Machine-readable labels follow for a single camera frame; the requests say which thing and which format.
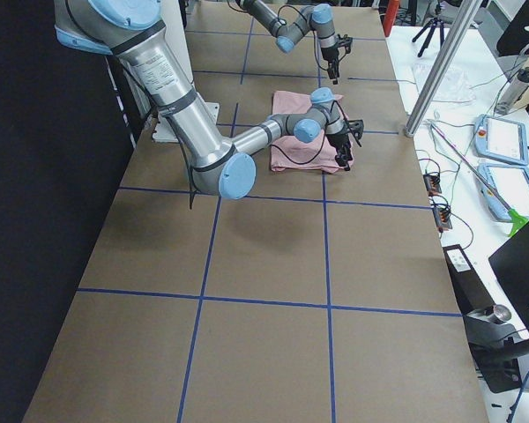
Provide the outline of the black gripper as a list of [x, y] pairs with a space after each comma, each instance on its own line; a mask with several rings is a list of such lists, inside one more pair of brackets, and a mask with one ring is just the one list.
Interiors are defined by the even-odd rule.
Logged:
[[353, 156], [349, 152], [352, 144], [350, 137], [358, 144], [358, 146], [361, 146], [363, 130], [364, 122], [362, 119], [341, 119], [337, 123], [328, 127], [328, 141], [337, 152], [335, 160], [345, 171], [350, 170], [353, 161]]
[[322, 58], [326, 61], [326, 69], [329, 78], [334, 85], [339, 83], [339, 50], [342, 48], [344, 54], [351, 53], [353, 38], [347, 34], [331, 34], [320, 37], [320, 49]]

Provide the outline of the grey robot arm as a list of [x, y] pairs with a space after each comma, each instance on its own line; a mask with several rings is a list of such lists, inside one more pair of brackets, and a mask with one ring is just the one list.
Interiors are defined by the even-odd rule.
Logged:
[[361, 120], [348, 120], [328, 87], [310, 95], [303, 114], [276, 114], [234, 137], [224, 137], [169, 47], [158, 1], [56, 1], [56, 36], [68, 48], [115, 56], [128, 63], [138, 83], [184, 144], [190, 192], [226, 199], [250, 193], [257, 175], [253, 154], [294, 136], [303, 143], [325, 135], [336, 163], [349, 168]]
[[340, 62], [352, 52], [353, 38], [337, 33], [334, 25], [333, 7], [328, 3], [307, 5], [297, 9], [291, 4], [284, 6], [296, 11], [296, 18], [288, 22], [280, 16], [280, 10], [273, 11], [264, 1], [236, 1], [237, 10], [249, 14], [260, 23], [276, 40], [276, 45], [285, 54], [308, 34], [313, 33], [314, 57], [318, 67], [325, 71], [334, 85], [339, 83]]

